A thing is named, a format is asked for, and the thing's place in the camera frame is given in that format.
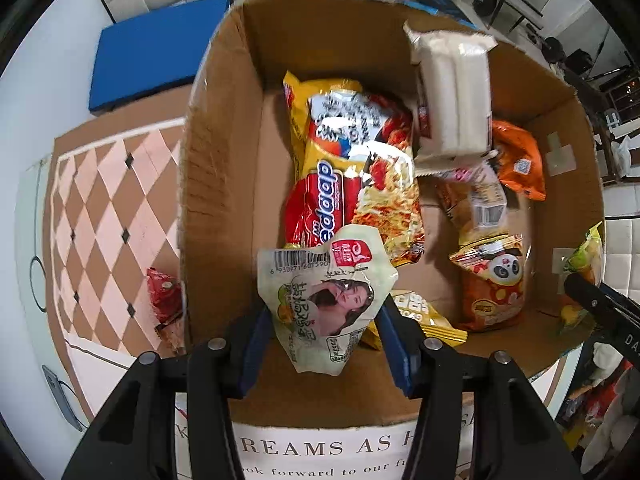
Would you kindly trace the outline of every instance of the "cardboard box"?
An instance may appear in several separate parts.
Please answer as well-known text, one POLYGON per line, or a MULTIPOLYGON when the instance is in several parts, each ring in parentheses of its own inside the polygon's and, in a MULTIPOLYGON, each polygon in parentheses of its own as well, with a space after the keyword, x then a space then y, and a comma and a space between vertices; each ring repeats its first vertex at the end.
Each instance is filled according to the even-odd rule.
MULTIPOLYGON (((223 335, 255 304, 256 252, 282 246, 282 209, 293 184, 285 72, 301 80, 354 78, 415 102, 405 21, 421 32, 466 30, 449 18, 371 0, 251 0, 220 24, 194 85, 181 163, 181 265, 193 344, 223 335)), ((489 58, 495 117, 531 131, 559 174, 546 175, 546 202, 508 193, 511 228, 532 245, 523 322, 470 335, 458 349, 483 356, 506 350, 532 376, 590 332, 581 326, 556 335, 552 259, 554 248, 577 247, 602 220, 601 183, 574 90, 514 46, 500 43, 489 58)), ((460 270, 448 254, 458 234, 429 181, 420 188, 425 253, 399 269, 396 287, 416 290, 455 320, 460 270)), ((273 339, 257 384, 231 409, 233 420, 257 426, 347 428, 410 420, 418 406, 394 386, 382 352, 358 348, 339 377, 297 374, 273 339)))

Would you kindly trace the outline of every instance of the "woman's face printed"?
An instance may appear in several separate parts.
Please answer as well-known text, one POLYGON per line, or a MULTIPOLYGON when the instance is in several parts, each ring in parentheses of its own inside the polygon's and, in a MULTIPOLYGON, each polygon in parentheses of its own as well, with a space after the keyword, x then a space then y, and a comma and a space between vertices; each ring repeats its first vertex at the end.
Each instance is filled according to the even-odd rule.
POLYGON ((367 301, 367 290, 359 285, 341 291, 335 301, 345 310, 357 310, 367 301))

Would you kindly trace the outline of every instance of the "barcode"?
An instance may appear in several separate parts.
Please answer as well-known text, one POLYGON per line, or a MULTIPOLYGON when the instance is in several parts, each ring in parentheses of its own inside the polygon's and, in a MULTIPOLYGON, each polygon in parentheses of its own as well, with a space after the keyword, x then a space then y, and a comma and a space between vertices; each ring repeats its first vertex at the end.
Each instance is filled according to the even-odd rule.
POLYGON ((503 205, 494 205, 491 207, 476 206, 474 208, 474 216, 476 217, 476 225, 480 227, 494 227, 500 223, 503 205))
POLYGON ((531 170, 531 161, 528 158, 516 160, 513 165, 513 171, 522 175, 528 175, 531 170))
POLYGON ((283 250, 273 253, 276 269, 284 267, 299 267, 309 264, 328 264, 329 253, 312 253, 305 250, 283 250))

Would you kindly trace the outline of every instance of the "blue cushion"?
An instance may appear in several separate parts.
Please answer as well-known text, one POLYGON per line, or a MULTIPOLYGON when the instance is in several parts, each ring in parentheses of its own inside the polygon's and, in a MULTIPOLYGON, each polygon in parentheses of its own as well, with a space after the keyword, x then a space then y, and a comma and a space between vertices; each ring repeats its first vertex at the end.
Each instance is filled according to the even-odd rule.
POLYGON ((193 81, 228 0, 196 0, 115 23, 100 34, 89 111, 193 81))

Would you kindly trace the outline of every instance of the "panda cartoon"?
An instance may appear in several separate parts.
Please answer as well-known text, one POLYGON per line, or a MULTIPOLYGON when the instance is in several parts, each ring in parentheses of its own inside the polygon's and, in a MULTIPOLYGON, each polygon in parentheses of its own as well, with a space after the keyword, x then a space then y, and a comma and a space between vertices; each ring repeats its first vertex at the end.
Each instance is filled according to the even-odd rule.
POLYGON ((522 252, 506 249, 486 254, 485 262, 475 272, 483 271, 491 285, 491 300, 497 304, 513 304, 522 296, 522 252))

